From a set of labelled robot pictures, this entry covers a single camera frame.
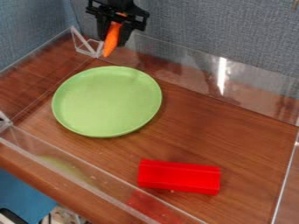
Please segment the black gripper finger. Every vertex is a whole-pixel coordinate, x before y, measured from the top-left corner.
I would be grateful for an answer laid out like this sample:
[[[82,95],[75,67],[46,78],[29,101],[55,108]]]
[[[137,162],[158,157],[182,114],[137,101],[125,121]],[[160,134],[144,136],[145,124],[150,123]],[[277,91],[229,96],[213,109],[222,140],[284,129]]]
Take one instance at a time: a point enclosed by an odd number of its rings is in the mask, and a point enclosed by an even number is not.
[[[122,47],[129,39],[130,33],[133,31],[134,27],[130,22],[124,22],[118,29],[118,40],[117,40],[117,46]]]
[[[106,14],[106,15],[97,14],[97,36],[101,41],[104,41],[106,38],[108,29],[112,23],[112,18],[113,18],[112,14]]]

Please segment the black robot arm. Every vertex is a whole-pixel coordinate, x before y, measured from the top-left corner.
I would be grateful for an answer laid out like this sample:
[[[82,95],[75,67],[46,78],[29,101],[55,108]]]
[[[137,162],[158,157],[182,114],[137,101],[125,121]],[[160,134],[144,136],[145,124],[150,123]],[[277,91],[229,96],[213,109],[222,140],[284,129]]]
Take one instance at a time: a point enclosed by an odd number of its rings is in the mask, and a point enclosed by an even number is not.
[[[149,13],[138,8],[133,0],[88,0],[85,12],[97,21],[97,36],[106,39],[112,23],[120,25],[117,46],[124,46],[133,30],[144,31]]]

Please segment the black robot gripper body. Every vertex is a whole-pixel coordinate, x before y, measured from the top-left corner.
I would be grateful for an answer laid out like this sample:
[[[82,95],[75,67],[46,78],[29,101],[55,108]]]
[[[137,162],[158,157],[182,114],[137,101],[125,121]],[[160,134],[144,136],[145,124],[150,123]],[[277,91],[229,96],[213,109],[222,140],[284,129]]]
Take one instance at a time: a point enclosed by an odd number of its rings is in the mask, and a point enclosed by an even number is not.
[[[149,18],[149,13],[136,6],[134,0],[88,0],[86,13],[93,15],[96,20],[97,14],[112,14],[112,22],[130,22],[138,31],[145,29]]]

